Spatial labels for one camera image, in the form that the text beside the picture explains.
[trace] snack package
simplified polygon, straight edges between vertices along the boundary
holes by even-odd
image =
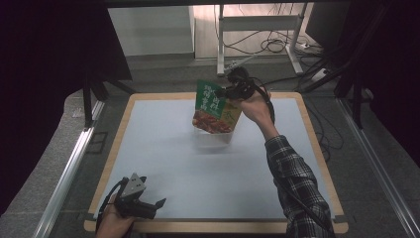
[[[193,126],[211,134],[234,131],[242,110],[229,103],[226,98],[215,95],[214,92],[221,88],[214,82],[197,81]]]

